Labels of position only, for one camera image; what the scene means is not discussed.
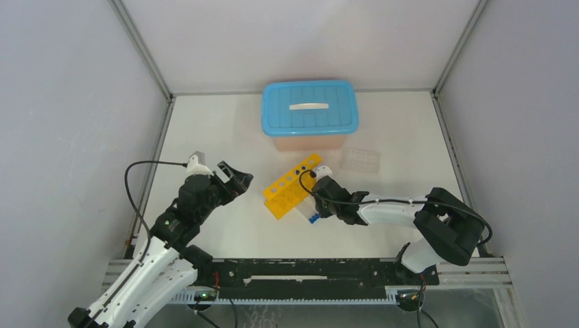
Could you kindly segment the yellow test tube rack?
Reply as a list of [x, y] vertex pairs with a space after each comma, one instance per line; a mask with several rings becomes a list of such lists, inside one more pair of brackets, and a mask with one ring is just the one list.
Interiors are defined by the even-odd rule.
[[[315, 184], [315, 178], [310, 177], [309, 173], [302, 173], [315, 169], [321, 163], [322, 157], [313, 153], [263, 190], [264, 205], [275, 219], [280, 220], [309, 196], [300, 182], [309, 191]], [[294, 174], [295, 169], [300, 170], [299, 176]]]

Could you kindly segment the blue plastic box lid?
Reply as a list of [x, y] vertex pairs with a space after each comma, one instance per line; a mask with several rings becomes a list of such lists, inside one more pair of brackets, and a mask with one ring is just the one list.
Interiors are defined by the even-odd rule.
[[262, 93], [261, 119], [269, 137], [349, 135], [358, 130], [358, 103], [346, 80], [271, 83]]

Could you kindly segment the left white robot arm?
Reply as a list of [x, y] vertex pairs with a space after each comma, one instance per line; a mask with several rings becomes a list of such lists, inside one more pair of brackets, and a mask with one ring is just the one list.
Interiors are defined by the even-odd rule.
[[218, 279], [213, 257], [190, 242], [216, 208], [247, 191], [254, 176], [224, 161], [217, 166], [227, 180], [192, 155], [177, 197], [147, 230], [137, 257], [99, 299], [70, 313], [71, 327], [142, 327], [177, 292]]

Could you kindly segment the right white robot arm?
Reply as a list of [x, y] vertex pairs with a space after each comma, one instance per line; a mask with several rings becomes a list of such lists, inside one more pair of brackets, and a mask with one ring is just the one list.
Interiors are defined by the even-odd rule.
[[389, 224], [417, 230], [420, 239], [403, 247], [394, 267], [403, 284], [413, 284], [425, 269], [441, 262], [466, 266], [490, 229], [474, 210], [440, 187], [417, 200], [383, 198], [368, 191], [350, 193], [325, 176], [309, 193], [321, 218], [335, 216], [350, 226]]

